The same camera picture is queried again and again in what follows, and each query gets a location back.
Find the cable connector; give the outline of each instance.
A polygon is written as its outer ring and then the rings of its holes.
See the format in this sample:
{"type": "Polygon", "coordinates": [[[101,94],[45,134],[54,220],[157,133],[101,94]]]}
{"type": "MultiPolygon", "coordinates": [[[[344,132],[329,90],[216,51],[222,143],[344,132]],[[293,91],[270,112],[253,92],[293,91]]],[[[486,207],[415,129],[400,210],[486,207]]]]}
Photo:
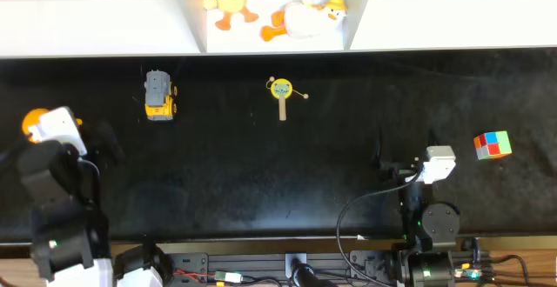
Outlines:
{"type": "Polygon", "coordinates": [[[240,284],[242,283],[242,274],[216,271],[215,280],[221,282],[227,282],[227,283],[240,284]]]}

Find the wooden floor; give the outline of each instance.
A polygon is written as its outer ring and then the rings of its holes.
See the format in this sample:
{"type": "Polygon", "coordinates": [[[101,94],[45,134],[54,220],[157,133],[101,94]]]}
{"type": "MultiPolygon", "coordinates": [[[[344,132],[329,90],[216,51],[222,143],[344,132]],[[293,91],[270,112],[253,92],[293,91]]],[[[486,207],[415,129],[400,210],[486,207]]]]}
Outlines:
{"type": "MultiPolygon", "coordinates": [[[[499,250],[492,251],[492,257],[502,257],[509,254],[519,255],[527,263],[530,277],[536,275],[555,276],[557,264],[557,250],[499,250]]],[[[510,260],[494,266],[495,272],[505,272],[517,277],[501,277],[500,280],[524,283],[521,276],[522,268],[516,260],[510,260]]],[[[43,287],[44,281],[37,276],[37,267],[30,259],[0,259],[0,286],[3,287],[43,287]]],[[[531,283],[556,285],[555,278],[531,278],[531,283]]]]}

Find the colorful cube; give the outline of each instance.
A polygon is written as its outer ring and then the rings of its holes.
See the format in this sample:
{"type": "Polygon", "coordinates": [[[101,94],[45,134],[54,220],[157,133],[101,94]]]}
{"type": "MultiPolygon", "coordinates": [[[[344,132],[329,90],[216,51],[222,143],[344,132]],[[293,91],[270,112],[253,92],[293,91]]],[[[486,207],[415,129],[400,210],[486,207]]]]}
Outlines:
{"type": "Polygon", "coordinates": [[[476,147],[478,160],[500,158],[513,153],[506,131],[482,134],[473,139],[473,144],[476,147]]]}

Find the red cube face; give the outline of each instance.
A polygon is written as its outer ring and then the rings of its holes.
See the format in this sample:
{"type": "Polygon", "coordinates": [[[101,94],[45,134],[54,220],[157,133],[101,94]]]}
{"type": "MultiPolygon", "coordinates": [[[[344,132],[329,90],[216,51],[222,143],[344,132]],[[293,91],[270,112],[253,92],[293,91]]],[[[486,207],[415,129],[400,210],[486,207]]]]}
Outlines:
{"type": "Polygon", "coordinates": [[[501,151],[499,150],[499,144],[498,143],[488,144],[487,149],[489,150],[489,155],[490,156],[497,156],[501,153],[501,151]]]}
{"type": "Polygon", "coordinates": [[[481,134],[481,135],[480,135],[480,144],[481,144],[481,146],[482,146],[482,147],[485,146],[486,143],[487,143],[487,141],[486,141],[486,134],[481,134]]]}

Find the yellow and gray toy truck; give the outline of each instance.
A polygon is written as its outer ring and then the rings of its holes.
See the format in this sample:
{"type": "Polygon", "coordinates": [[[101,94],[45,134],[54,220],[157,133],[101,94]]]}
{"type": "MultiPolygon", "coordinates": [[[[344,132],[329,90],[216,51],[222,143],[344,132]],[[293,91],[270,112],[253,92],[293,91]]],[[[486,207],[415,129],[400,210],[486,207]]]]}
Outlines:
{"type": "Polygon", "coordinates": [[[161,70],[147,73],[145,82],[145,112],[151,121],[171,121],[178,107],[175,98],[178,88],[172,86],[171,76],[161,70]]]}

